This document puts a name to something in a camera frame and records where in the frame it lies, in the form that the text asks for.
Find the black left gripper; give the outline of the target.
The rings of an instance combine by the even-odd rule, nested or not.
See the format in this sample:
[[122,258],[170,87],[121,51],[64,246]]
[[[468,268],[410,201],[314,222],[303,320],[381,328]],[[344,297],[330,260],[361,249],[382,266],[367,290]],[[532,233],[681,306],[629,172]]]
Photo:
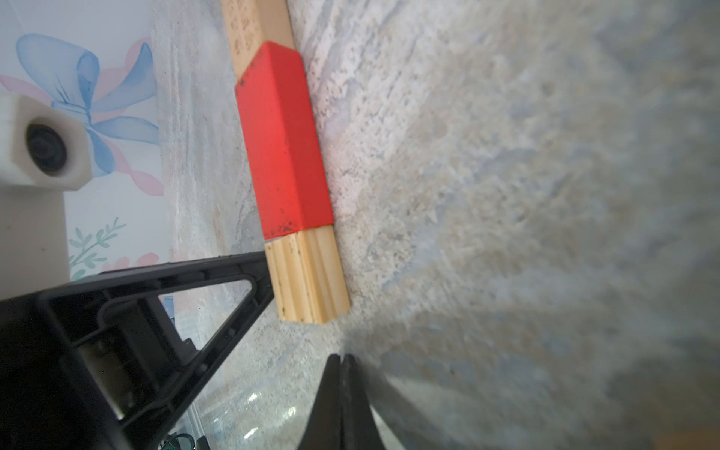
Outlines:
[[273,296],[252,252],[1,302],[3,449],[155,449]]

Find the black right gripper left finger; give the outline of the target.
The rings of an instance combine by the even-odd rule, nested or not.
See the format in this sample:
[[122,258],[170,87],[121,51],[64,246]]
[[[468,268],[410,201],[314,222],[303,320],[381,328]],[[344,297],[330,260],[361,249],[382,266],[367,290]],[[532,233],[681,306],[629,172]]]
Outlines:
[[298,450],[342,448],[341,357],[331,354]]

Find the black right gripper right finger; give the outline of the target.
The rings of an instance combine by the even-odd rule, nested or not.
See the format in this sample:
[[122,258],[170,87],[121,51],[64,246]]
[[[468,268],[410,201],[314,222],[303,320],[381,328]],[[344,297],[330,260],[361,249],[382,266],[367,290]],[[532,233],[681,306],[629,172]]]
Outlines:
[[341,364],[342,449],[386,450],[374,420],[362,371],[346,354]]

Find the small grooved wooden block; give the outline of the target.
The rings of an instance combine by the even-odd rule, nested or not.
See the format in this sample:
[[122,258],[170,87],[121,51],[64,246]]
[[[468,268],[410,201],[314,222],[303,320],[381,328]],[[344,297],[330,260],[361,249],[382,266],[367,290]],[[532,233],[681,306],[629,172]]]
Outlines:
[[288,234],[266,243],[264,249],[279,318],[326,324],[350,310],[332,225]]

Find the red rectangular block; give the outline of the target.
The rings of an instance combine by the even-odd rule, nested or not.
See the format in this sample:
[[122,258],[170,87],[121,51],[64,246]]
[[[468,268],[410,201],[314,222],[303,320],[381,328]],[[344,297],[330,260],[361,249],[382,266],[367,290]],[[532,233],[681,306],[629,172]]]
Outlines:
[[300,53],[264,43],[235,97],[264,238],[333,224]]

